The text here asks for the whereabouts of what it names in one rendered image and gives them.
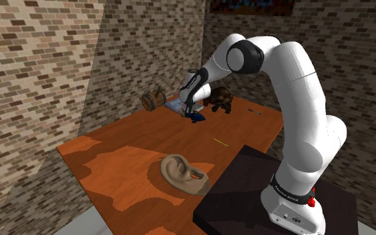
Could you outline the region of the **blue grey book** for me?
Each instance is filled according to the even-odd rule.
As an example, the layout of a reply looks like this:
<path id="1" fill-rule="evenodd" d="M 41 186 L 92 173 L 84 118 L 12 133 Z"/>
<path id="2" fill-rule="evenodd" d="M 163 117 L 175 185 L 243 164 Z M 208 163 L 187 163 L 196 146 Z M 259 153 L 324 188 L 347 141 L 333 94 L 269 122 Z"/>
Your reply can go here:
<path id="1" fill-rule="evenodd" d="M 182 114 L 182 112 L 186 109 L 186 104 L 183 103 L 179 98 L 166 102 L 164 106 L 178 114 Z M 203 108 L 204 106 L 202 101 L 198 101 L 192 106 L 192 111 L 200 111 Z"/>

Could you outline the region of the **dark blue toy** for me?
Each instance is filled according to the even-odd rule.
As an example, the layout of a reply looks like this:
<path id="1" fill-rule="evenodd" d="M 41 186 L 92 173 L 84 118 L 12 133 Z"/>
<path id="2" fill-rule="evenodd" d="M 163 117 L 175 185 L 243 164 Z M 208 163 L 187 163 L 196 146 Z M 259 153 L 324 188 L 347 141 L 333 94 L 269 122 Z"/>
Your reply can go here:
<path id="1" fill-rule="evenodd" d="M 189 113 L 188 117 L 192 120 L 192 123 L 202 122 L 206 119 L 201 113 L 198 112 Z"/>

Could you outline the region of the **brown bear figure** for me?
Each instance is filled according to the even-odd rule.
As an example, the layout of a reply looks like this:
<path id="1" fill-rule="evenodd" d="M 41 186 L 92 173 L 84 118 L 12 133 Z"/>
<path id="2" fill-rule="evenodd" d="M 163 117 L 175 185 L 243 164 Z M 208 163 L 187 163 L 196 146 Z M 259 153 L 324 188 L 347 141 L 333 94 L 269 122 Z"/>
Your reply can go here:
<path id="1" fill-rule="evenodd" d="M 211 90 L 210 96 L 203 100 L 204 106 L 212 105 L 212 112 L 223 109 L 225 113 L 231 112 L 233 95 L 225 87 L 217 87 Z"/>

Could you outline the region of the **brown wooden barrel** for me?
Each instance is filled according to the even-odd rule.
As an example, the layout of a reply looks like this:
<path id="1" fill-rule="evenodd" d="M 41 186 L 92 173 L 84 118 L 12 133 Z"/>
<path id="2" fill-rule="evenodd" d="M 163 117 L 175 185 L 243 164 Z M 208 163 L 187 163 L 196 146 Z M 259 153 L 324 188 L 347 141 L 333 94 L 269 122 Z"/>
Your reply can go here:
<path id="1" fill-rule="evenodd" d="M 153 91 L 148 91 L 140 98 L 144 109 L 147 111 L 153 111 L 156 108 L 164 105 L 166 100 L 166 94 L 161 86 Z"/>

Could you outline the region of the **orange wooden table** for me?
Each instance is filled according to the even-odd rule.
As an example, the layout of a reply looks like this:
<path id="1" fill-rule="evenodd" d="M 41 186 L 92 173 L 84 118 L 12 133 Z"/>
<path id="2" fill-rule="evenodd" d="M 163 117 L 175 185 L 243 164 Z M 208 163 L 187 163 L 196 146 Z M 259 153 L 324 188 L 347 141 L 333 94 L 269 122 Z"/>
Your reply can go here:
<path id="1" fill-rule="evenodd" d="M 58 147 L 113 235 L 204 235 L 192 221 L 200 197 L 163 179 L 162 158 L 180 154 L 215 182 L 243 146 L 265 152 L 283 127 L 279 111 L 239 97 L 229 114 L 202 114 L 192 123 L 166 107 L 142 110 Z"/>

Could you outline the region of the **yellow pencil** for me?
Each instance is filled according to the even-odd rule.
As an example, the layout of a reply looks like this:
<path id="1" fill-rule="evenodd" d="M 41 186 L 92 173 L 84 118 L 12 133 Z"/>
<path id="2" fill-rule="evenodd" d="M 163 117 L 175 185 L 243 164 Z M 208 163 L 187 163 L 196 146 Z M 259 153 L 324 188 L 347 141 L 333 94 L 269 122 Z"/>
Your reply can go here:
<path id="1" fill-rule="evenodd" d="M 212 138 L 214 141 L 218 142 L 219 144 L 222 144 L 223 146 L 229 148 L 230 146 L 228 144 L 225 144 L 223 142 L 221 142 L 220 140 L 217 140 L 216 138 Z"/>

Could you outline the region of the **beige ear model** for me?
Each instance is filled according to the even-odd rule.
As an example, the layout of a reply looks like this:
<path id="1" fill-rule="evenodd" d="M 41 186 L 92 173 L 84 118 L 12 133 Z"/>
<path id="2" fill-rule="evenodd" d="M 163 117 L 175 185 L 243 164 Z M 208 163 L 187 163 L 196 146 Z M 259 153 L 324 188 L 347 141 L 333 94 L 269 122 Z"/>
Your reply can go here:
<path id="1" fill-rule="evenodd" d="M 160 162 L 160 173 L 169 185 L 190 195 L 205 196 L 211 189 L 207 174 L 191 166 L 180 154 L 165 156 Z"/>

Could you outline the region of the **dark robot stand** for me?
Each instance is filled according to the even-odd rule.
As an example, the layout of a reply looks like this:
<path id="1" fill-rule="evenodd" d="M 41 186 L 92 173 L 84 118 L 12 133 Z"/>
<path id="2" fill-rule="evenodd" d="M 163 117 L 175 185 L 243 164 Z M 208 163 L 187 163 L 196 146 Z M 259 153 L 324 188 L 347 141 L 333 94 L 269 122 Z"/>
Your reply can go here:
<path id="1" fill-rule="evenodd" d="M 272 223 L 260 194 L 280 161 L 243 146 L 193 212 L 193 223 L 207 235 L 296 235 Z M 324 180 L 315 184 L 326 220 L 325 235 L 359 235 L 354 194 Z"/>

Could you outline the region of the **dark wall picture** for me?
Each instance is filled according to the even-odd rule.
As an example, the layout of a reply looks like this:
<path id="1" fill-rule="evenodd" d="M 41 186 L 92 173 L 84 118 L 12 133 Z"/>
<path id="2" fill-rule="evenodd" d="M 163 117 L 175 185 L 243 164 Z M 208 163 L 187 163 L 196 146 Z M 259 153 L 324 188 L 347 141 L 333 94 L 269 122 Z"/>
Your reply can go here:
<path id="1" fill-rule="evenodd" d="M 296 0 L 210 0 L 210 12 L 290 17 Z"/>

